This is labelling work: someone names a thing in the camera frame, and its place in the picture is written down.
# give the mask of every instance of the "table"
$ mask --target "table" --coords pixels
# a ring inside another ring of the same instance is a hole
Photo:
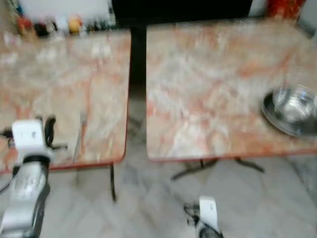
[[[52,170],[95,166],[111,168],[125,154],[131,37],[128,31],[84,38],[39,40],[0,48],[0,128],[17,119],[56,115]],[[78,157],[72,160],[86,113]],[[0,140],[0,171],[12,169],[16,151]]]
[[[288,22],[182,23],[147,32],[147,150],[157,162],[317,152],[261,114],[283,82],[317,91],[317,49]]]

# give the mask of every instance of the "white tile floor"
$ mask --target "white tile floor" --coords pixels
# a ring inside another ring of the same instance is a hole
[[[126,158],[115,166],[118,202],[113,204],[109,169],[50,174],[42,238],[194,238],[183,202],[216,198],[226,238],[317,238],[317,208],[284,158],[256,158],[260,174],[233,161],[172,182],[183,164],[147,159],[144,101],[130,101]],[[0,177],[0,186],[9,175]],[[0,196],[0,217],[7,204]]]

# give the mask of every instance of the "metal utensil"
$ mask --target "metal utensil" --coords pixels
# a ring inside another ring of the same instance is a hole
[[[81,134],[82,134],[82,131],[83,131],[83,127],[87,123],[87,117],[88,116],[87,116],[86,112],[80,112],[79,132],[78,132],[76,146],[75,146],[75,151],[74,151],[74,155],[73,155],[73,162],[76,160],[77,155],[78,155],[79,145],[80,145],[80,142],[81,142]]]
[[[276,113],[293,123],[316,117],[317,96],[303,86],[283,85],[273,91]]]
[[[273,93],[268,93],[262,103],[262,112],[266,119],[277,129],[295,137],[317,136],[317,119],[309,118],[305,121],[289,122],[276,113],[273,103]]]

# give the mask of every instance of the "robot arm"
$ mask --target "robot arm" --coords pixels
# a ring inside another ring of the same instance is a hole
[[[201,196],[198,204],[185,204],[187,223],[195,226],[196,238],[223,238],[218,227],[217,207],[213,197]]]
[[[38,238],[44,218],[45,200],[50,192],[49,164],[54,160],[52,146],[55,117],[49,117],[43,128],[41,119],[20,120],[6,130],[18,152],[13,178],[9,185],[10,202],[0,226],[0,238]]]

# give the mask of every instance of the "white wall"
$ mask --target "white wall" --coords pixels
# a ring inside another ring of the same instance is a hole
[[[307,0],[303,6],[300,21],[317,28],[317,0]]]
[[[266,10],[267,0],[253,0],[249,16],[263,16]]]
[[[107,0],[20,0],[24,14],[31,19],[47,16],[93,17],[108,14]]]

